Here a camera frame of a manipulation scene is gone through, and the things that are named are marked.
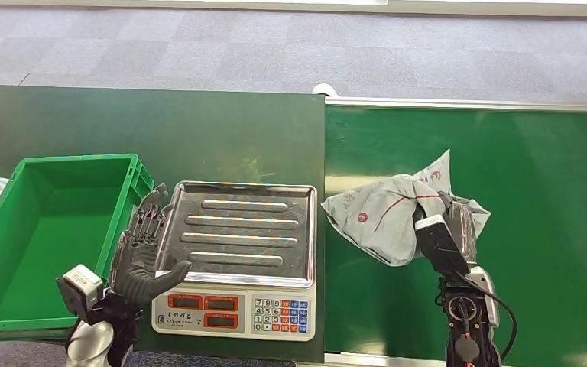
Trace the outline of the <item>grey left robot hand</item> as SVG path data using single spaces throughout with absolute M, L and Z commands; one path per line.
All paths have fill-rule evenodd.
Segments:
M 165 184 L 156 186 L 133 210 L 118 239 L 109 272 L 110 290 L 129 304 L 144 305 L 180 284 L 192 268 L 186 259 L 171 270 L 156 275 L 161 230 L 166 225 L 171 205 Z

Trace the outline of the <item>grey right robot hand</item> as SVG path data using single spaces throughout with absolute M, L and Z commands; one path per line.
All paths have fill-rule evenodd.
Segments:
M 467 274 L 477 265 L 476 235 L 472 211 L 464 199 L 439 192 L 445 212 L 428 216 L 416 206 L 413 224 L 417 247 L 433 269 L 441 274 Z

